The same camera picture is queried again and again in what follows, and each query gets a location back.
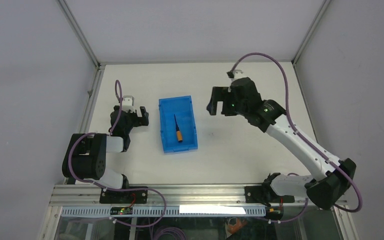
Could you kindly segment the orange black handled screwdriver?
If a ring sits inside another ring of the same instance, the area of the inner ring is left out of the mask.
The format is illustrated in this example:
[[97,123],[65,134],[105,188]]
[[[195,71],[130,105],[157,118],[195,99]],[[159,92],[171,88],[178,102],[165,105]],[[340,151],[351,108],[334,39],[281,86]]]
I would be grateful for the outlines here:
[[179,127],[179,125],[178,125],[177,117],[176,117],[175,114],[173,115],[173,117],[174,117],[174,123],[175,123],[175,130],[176,130],[176,138],[177,138],[177,141],[178,141],[179,143],[182,143],[182,142],[183,142],[183,135],[182,135],[182,132],[181,132],[180,127]]

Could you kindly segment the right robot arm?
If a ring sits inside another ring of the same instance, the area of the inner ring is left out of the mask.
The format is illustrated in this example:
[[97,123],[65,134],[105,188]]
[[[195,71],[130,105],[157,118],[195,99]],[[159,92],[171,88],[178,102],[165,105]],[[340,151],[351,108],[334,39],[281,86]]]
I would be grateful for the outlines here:
[[215,107],[222,102],[225,116],[241,115],[252,126],[268,134],[287,148],[309,171],[307,176],[273,173],[263,182],[265,202],[274,203],[281,196],[310,199],[328,210],[351,187],[357,165],[350,158],[340,159],[323,149],[296,126],[289,123],[287,111],[272,99],[263,100],[255,83],[248,77],[221,87],[218,97],[212,96]]

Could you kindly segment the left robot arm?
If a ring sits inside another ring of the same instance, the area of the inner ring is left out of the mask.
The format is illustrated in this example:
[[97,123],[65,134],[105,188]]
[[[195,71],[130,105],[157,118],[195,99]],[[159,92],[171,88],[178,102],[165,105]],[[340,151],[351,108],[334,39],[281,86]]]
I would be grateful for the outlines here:
[[[141,115],[138,115],[133,96],[120,96],[119,91],[115,93],[118,104],[110,114],[108,133],[73,134],[62,172],[66,177],[83,183],[97,183],[105,189],[112,188],[111,197],[118,203],[125,203],[131,196],[127,177],[107,168],[106,155],[126,152],[131,143],[131,130],[148,126],[149,113],[144,106],[140,106]],[[192,97],[161,98],[158,110],[163,152],[173,154],[197,150],[198,136]]]

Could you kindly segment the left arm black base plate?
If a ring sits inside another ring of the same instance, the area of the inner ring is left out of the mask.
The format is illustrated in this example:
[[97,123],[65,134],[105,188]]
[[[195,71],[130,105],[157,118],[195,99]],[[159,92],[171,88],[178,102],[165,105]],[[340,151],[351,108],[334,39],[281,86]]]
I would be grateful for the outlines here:
[[100,204],[146,204],[148,189],[146,187],[131,187],[129,191],[102,190],[99,197]]

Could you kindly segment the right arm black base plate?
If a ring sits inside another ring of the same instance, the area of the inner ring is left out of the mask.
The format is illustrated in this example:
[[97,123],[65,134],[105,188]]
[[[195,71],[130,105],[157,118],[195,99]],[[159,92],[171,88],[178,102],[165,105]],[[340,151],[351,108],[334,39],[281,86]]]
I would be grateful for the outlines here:
[[260,203],[267,204],[280,204],[280,203],[294,203],[295,197],[292,195],[279,196],[273,190],[262,185],[247,185],[244,187],[244,196],[247,204]]

